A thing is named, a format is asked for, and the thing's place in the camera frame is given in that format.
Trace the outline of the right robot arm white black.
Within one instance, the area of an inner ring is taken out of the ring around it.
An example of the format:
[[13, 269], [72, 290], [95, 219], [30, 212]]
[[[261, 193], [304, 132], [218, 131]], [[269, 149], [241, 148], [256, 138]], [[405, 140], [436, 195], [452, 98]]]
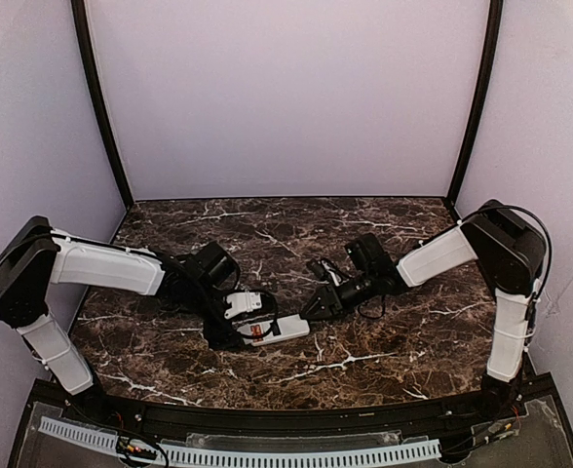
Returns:
[[372, 233], [346, 244], [345, 251], [359, 273], [356, 277], [345, 275], [326, 258], [308, 262], [322, 285], [302, 308], [302, 319], [337, 319], [377, 296], [402, 294], [476, 261], [494, 288], [496, 302], [485, 374], [505, 383], [519, 374], [534, 330], [535, 305], [553, 260], [551, 236], [535, 214], [489, 200], [399, 260], [392, 260]]

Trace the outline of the white remote control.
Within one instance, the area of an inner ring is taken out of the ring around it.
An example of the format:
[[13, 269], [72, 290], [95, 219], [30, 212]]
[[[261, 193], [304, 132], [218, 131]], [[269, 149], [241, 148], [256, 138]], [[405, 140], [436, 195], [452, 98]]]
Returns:
[[[261, 328], [262, 335], [252, 336], [252, 328]], [[276, 325], [273, 324], [272, 320], [253, 321], [241, 325], [237, 331], [245, 335], [244, 343], [246, 345], [259, 347], [306, 336], [310, 333], [310, 326], [306, 320], [298, 314], [294, 314], [280, 317]]]

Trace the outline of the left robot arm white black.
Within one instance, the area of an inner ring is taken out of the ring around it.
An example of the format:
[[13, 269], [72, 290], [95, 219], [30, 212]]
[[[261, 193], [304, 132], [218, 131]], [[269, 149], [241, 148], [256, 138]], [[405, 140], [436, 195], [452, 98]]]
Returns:
[[0, 321], [16, 330], [70, 395], [96, 386], [87, 361], [46, 303], [51, 284], [81, 284], [156, 296], [199, 315], [213, 349], [243, 339], [232, 319], [261, 306], [257, 292], [224, 291], [240, 268], [216, 242], [196, 253], [171, 255], [102, 244], [31, 218], [0, 254]]

